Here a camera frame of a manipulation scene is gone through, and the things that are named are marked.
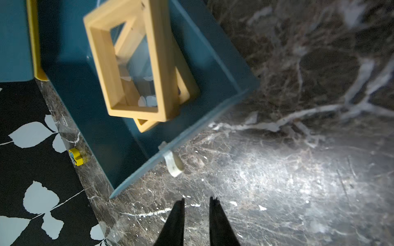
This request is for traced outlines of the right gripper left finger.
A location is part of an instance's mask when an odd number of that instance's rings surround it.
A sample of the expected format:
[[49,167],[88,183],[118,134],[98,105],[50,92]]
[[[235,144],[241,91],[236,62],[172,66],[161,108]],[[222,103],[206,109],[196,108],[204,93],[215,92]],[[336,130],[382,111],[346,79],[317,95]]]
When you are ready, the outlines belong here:
[[185,199],[174,206],[156,240],[154,246],[183,246],[185,224]]

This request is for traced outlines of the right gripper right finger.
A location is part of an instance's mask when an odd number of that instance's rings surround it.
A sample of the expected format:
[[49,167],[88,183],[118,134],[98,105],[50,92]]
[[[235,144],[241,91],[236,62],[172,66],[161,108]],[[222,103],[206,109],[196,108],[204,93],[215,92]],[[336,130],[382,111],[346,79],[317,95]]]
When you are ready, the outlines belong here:
[[209,237],[211,246],[240,246],[217,198],[210,198]]

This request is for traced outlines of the teal bottom drawer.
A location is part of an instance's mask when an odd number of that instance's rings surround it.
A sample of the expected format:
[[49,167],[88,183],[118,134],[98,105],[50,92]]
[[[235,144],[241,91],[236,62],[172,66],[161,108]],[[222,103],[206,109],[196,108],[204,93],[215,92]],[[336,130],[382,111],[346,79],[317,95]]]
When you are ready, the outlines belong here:
[[83,17],[98,1],[39,1],[42,68],[102,167],[116,197],[259,86],[202,1],[170,1],[177,41],[200,89],[172,121],[141,133],[107,112]]

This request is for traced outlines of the yellow brooch box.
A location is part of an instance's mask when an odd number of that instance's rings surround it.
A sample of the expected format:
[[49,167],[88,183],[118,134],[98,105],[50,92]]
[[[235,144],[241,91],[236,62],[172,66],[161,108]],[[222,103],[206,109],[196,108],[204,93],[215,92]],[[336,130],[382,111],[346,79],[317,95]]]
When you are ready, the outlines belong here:
[[[167,122],[179,112],[168,1],[106,1],[83,18],[110,116]],[[133,83],[121,79],[119,62],[129,61],[146,38],[157,107],[140,107]]]
[[[134,14],[124,21],[124,26],[117,37],[114,44],[115,55],[120,68],[121,82],[124,90],[125,102],[119,102],[113,107],[108,107],[108,113],[111,116],[126,117],[134,119],[136,126],[140,132],[146,132],[160,122],[157,121],[157,116],[150,116],[148,120],[138,119],[135,117],[136,107],[150,107],[154,106],[150,102],[156,98],[154,95],[149,95],[142,100],[142,93],[136,87],[135,82],[144,76],[137,75],[137,71],[130,72],[126,68],[129,60],[135,60],[133,55],[139,52],[140,43],[146,37],[153,37],[151,34],[151,27],[145,27],[144,16],[142,14]],[[190,71],[190,68],[179,48],[171,28],[169,26],[169,14],[166,14],[165,21],[160,23],[161,27],[165,28],[166,44],[170,45],[165,48],[166,52],[172,52],[174,56],[174,79],[179,90],[179,104],[182,105],[191,99],[198,97],[200,90]]]

